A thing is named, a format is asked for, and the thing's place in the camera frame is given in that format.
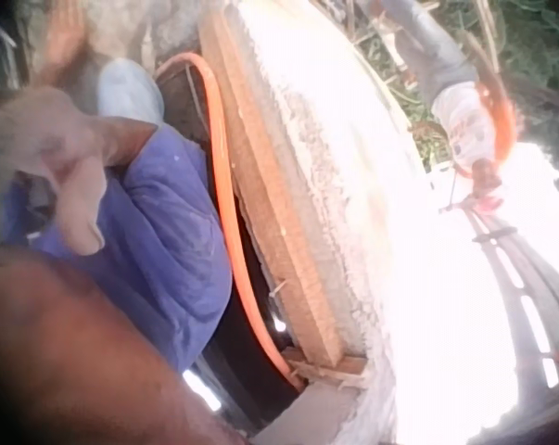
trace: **hand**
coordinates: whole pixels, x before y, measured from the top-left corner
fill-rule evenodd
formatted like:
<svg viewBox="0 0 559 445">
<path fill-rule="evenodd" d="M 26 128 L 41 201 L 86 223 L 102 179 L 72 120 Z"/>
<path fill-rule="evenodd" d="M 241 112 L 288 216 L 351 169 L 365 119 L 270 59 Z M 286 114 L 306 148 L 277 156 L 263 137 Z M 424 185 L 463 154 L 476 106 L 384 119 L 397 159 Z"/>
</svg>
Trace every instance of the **hand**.
<svg viewBox="0 0 559 445">
<path fill-rule="evenodd" d="M 45 64 L 67 68 L 87 43 L 87 25 L 81 0 L 52 0 L 48 21 Z"/>
</svg>

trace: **orange rope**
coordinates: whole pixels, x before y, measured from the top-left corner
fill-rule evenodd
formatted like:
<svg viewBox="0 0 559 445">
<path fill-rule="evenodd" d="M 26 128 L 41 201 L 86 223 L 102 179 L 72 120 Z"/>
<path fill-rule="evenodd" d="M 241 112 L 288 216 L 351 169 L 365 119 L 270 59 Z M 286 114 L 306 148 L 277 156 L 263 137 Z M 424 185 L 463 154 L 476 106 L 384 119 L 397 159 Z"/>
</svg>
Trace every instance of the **orange rope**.
<svg viewBox="0 0 559 445">
<path fill-rule="evenodd" d="M 293 375 L 291 368 L 273 343 L 269 331 L 262 321 L 259 306 L 254 297 L 254 291 L 250 283 L 246 259 L 242 250 L 242 239 L 238 229 L 237 215 L 235 211 L 234 189 L 232 187 L 232 171 L 227 149 L 227 135 L 225 131 L 225 117 L 223 116 L 222 95 L 217 84 L 215 75 L 205 59 L 197 54 L 182 53 L 170 58 L 166 63 L 159 67 L 156 72 L 156 79 L 166 72 L 172 65 L 181 62 L 190 62 L 203 78 L 207 102 L 210 113 L 211 131 L 211 153 L 213 159 L 213 175 L 215 177 L 215 189 L 220 206 L 220 216 L 222 219 L 222 229 L 225 236 L 230 262 L 234 271 L 235 286 L 237 287 L 242 306 L 246 312 L 248 322 L 254 331 L 254 335 L 259 341 L 265 354 L 274 364 L 275 368 L 294 388 L 302 391 L 303 382 L 299 377 Z"/>
</svg>

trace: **person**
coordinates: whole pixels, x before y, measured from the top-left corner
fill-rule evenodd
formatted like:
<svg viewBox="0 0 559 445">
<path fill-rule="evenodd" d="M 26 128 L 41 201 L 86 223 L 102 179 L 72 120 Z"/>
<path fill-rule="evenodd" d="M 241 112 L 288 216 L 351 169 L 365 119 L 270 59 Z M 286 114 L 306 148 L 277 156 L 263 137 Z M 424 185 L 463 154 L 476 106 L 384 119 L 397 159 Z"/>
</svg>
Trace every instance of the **person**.
<svg viewBox="0 0 559 445">
<path fill-rule="evenodd" d="M 472 178 L 477 209 L 496 210 L 502 204 L 496 135 L 505 129 L 496 128 L 498 122 L 483 102 L 476 68 L 415 0 L 362 0 L 360 6 L 370 18 L 386 13 L 400 25 L 397 50 L 448 134 L 457 171 Z"/>
<path fill-rule="evenodd" d="M 86 28 L 77 0 L 55 4 L 44 68 L 0 108 L 1 404 L 51 443 L 244 443 L 181 377 L 232 285 L 205 155 L 163 122 L 158 87 L 131 60 L 101 72 L 99 116 L 56 88 Z M 28 203 L 15 172 L 57 195 L 56 222 L 29 246 L 16 246 Z M 65 199 L 87 190 L 95 215 Z"/>
</svg>

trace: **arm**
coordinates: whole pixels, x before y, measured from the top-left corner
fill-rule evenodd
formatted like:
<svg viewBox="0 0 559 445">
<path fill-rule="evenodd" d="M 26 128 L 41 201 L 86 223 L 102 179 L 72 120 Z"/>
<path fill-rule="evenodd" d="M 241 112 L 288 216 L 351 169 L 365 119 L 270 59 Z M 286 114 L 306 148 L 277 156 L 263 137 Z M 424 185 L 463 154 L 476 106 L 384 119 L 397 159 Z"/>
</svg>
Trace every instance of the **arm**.
<svg viewBox="0 0 559 445">
<path fill-rule="evenodd" d="M 25 249 L 0 249 L 0 392 L 50 443 L 245 443 L 89 277 Z"/>
</svg>

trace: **finger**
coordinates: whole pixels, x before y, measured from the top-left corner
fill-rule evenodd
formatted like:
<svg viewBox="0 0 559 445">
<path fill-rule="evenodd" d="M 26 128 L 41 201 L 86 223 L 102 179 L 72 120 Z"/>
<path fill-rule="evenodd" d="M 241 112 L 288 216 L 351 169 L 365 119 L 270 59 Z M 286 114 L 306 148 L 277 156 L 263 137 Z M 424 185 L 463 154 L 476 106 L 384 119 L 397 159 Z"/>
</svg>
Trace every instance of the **finger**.
<svg viewBox="0 0 559 445">
<path fill-rule="evenodd" d="M 81 23 L 79 0 L 67 0 L 67 12 L 69 23 L 73 26 L 79 26 L 79 24 Z"/>
</svg>

